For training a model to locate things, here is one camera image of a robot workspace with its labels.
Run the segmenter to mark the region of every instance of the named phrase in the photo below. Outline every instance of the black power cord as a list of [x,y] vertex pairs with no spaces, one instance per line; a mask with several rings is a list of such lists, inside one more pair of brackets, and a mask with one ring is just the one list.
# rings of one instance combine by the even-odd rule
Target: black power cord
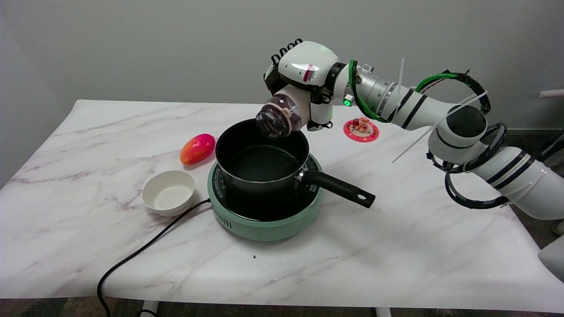
[[[108,304],[105,302],[104,298],[102,297],[102,285],[104,285],[104,282],[106,281],[106,279],[108,278],[108,276],[113,273],[117,268],[119,268],[120,266],[122,266],[124,263],[126,263],[127,261],[133,259],[134,257],[138,256],[139,253],[145,251],[148,247],[150,247],[153,243],[155,243],[155,241],[157,241],[163,234],[165,234],[166,231],[168,231],[170,228],[172,228],[172,226],[174,226],[180,219],[182,219],[185,215],[187,215],[189,212],[191,212],[192,210],[198,208],[199,206],[210,202],[210,199],[206,199],[203,201],[198,202],[196,205],[190,207],[188,210],[186,210],[185,212],[183,212],[180,216],[176,217],[175,220],[173,220],[171,223],[169,223],[168,226],[166,226],[166,228],[164,228],[161,232],[159,232],[153,239],[151,239],[151,241],[147,242],[144,246],[142,246],[141,248],[139,248],[137,251],[131,253],[128,257],[126,257],[125,259],[121,260],[118,262],[118,264],[112,266],[112,268],[110,268],[100,279],[100,282],[98,282],[98,287],[96,289],[96,293],[98,295],[98,300],[100,301],[100,303],[102,304],[102,306],[104,306],[104,310],[106,313],[107,317],[112,317],[112,313],[109,310]],[[146,310],[143,309],[140,312],[138,312],[135,317],[140,317],[142,313],[147,312],[155,317],[158,317],[156,312],[150,311],[150,310]]]

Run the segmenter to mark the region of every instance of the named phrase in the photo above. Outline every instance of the red mango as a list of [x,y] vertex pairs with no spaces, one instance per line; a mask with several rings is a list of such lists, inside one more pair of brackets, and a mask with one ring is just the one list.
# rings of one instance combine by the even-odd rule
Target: red mango
[[188,141],[180,151],[182,164],[195,164],[208,157],[215,148],[215,139],[209,134],[200,134]]

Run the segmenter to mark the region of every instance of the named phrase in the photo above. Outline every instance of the mint green cooktop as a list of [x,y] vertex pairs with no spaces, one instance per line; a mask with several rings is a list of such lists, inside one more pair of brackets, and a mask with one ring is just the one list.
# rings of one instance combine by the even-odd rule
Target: mint green cooktop
[[[306,167],[322,171],[310,155]],[[208,193],[216,219],[234,234],[257,241],[276,241],[291,237],[306,228],[317,217],[323,189],[302,185],[286,199],[268,203],[242,201],[229,196],[218,164],[211,167]]]

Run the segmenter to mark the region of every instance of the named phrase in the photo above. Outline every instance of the marble table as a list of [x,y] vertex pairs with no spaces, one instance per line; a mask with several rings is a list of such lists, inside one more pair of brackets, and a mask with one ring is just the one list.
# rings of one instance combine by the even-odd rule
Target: marble table
[[[0,191],[0,297],[92,296],[102,274],[170,221],[144,207],[156,173],[183,169],[196,134],[218,137],[256,104],[79,100]],[[318,219],[274,243],[227,232],[209,206],[189,215],[104,286],[142,300],[308,306],[436,307],[564,312],[564,284],[509,207],[470,210],[443,189],[426,142],[393,158],[423,131],[378,124],[372,143],[334,128],[306,132],[334,176],[371,191],[364,209],[326,192]],[[199,200],[214,159],[187,169]],[[496,192],[474,175],[454,178],[470,198]]]

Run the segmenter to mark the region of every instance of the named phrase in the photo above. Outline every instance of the small red plate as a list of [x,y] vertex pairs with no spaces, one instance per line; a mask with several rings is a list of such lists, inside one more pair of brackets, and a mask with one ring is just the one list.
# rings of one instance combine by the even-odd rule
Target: small red plate
[[349,139],[357,142],[372,142],[378,138],[380,131],[366,118],[356,118],[348,121],[343,126],[343,132]]

